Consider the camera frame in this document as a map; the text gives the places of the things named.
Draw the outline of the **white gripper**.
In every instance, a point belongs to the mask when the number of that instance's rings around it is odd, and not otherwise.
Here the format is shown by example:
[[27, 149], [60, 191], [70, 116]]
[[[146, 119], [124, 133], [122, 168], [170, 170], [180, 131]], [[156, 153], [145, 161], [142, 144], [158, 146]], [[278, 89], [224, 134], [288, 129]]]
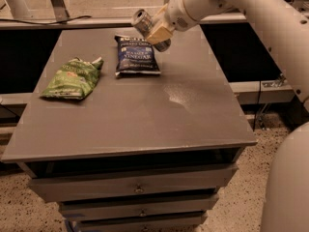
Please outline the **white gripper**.
[[147, 28], [145, 40], [150, 44], [159, 44], [172, 38], [174, 29], [186, 31], [201, 20], [202, 0], [169, 0], [153, 16], [153, 24], [166, 20], [172, 27], [160, 24], [155, 28]]

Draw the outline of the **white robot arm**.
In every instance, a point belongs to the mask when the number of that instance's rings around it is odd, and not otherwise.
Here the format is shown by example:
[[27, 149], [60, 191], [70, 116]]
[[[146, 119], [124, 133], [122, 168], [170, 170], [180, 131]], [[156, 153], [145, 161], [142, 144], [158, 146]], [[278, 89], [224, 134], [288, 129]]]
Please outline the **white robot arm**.
[[[157, 44], [225, 8], [239, 9], [299, 100], [309, 101], [308, 18], [284, 0], [169, 0], [146, 39]], [[309, 232], [309, 123], [278, 148], [267, 178], [261, 232]]]

